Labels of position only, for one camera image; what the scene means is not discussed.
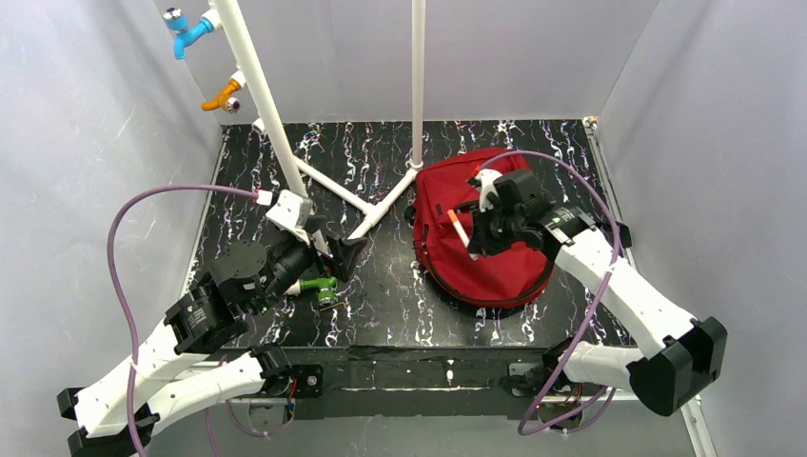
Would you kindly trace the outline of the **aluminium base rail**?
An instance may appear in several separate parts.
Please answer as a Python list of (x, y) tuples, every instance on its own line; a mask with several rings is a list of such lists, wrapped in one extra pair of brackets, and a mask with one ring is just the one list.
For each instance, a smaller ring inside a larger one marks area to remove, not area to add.
[(574, 334), (545, 349), (279, 346), (293, 368), (289, 383), (253, 394), (286, 394), (289, 415), (300, 419), (446, 415), (465, 400), (472, 415), (508, 414), (523, 403), (523, 419), (529, 420), (557, 387), (594, 386), (593, 400), (603, 404), (620, 390), (564, 379), (556, 358), (579, 342), (581, 335)]

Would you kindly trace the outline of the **blue pipe fitting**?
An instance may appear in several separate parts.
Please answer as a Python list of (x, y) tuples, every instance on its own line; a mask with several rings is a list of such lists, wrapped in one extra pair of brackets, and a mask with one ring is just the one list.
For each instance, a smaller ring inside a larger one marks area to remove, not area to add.
[(199, 22), (191, 26), (180, 8), (168, 8), (162, 13), (167, 28), (174, 33), (172, 45), (176, 60), (186, 57), (186, 49), (206, 34), (211, 34), (222, 27), (221, 17), (217, 10), (209, 9), (203, 13)]

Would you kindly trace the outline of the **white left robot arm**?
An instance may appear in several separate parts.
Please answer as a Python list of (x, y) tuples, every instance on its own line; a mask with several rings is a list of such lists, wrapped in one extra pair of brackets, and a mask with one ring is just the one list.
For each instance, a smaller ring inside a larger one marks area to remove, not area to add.
[(166, 313), (149, 337), (89, 387), (67, 387), (60, 413), (78, 428), (68, 438), (72, 456), (132, 456), (179, 419), (241, 395), (289, 383), (293, 368), (276, 344), (248, 349), (208, 371), (182, 378), (228, 342), (246, 333), (245, 314), (280, 302), (310, 268), (348, 280), (367, 244), (364, 237), (328, 238), (333, 257), (288, 233), (272, 246), (236, 241), (208, 263), (202, 277)]

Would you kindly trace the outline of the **green pipe clamp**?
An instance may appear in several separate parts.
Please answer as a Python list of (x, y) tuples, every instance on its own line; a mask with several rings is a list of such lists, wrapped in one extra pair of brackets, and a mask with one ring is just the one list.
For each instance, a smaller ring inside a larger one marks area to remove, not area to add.
[(336, 301), (336, 277), (327, 276), (315, 279), (299, 279), (285, 292), (286, 295), (296, 296), (302, 292), (315, 290), (318, 304), (321, 308), (330, 306)]

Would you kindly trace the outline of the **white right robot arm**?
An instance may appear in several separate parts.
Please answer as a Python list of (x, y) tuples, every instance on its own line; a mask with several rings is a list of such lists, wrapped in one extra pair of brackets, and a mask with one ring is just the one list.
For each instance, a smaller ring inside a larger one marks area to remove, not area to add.
[(470, 255), (493, 256), (516, 243), (542, 253), (599, 293), (636, 343), (569, 345), (556, 358), (565, 380), (629, 391), (657, 415), (670, 416), (718, 379), (725, 325), (715, 317), (699, 319), (665, 297), (608, 243), (588, 213), (539, 196), (527, 169), (480, 169), (468, 183), (479, 193), (470, 207)]

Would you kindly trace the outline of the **orange pipe fitting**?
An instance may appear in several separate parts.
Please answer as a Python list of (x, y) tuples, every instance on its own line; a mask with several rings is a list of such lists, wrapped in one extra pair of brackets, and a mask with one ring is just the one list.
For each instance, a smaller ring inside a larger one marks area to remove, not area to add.
[(236, 113), (241, 107), (240, 99), (235, 95), (242, 89), (242, 84), (231, 78), (227, 85), (221, 89), (212, 99), (206, 100), (200, 105), (203, 111), (223, 110), (227, 113)]

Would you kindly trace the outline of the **orange white pen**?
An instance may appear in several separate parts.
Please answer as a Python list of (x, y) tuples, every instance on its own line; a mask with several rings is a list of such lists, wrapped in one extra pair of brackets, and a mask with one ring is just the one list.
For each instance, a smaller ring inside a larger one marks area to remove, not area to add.
[(447, 211), (448, 218), (452, 224), (453, 229), (456, 231), (459, 239), (461, 240), (463, 246), (465, 247), (466, 252), (468, 253), (469, 257), (476, 261), (479, 258), (479, 255), (473, 253), (469, 250), (470, 245), (470, 238), (468, 237), (466, 231), (463, 228), (462, 223), (460, 222), (456, 212), (453, 209), (449, 209)]

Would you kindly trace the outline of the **red student backpack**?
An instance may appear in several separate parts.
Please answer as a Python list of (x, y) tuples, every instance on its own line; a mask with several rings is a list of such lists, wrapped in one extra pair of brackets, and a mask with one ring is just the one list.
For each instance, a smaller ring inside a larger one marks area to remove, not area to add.
[(620, 222), (550, 200), (524, 153), (468, 152), (421, 171), (408, 209), (418, 260), (451, 297), (474, 308), (511, 309), (547, 288), (563, 248), (591, 231), (614, 252)]

